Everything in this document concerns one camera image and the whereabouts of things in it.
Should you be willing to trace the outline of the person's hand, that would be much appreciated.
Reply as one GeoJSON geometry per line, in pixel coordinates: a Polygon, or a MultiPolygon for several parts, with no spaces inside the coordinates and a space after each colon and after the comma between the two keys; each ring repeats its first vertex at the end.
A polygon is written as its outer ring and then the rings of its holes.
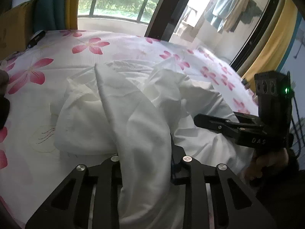
{"type": "Polygon", "coordinates": [[[245,181],[252,181],[263,176],[263,171],[271,167],[285,166],[288,164],[288,152],[286,148],[279,151],[263,154],[254,151],[249,166],[244,171],[245,181]]]}

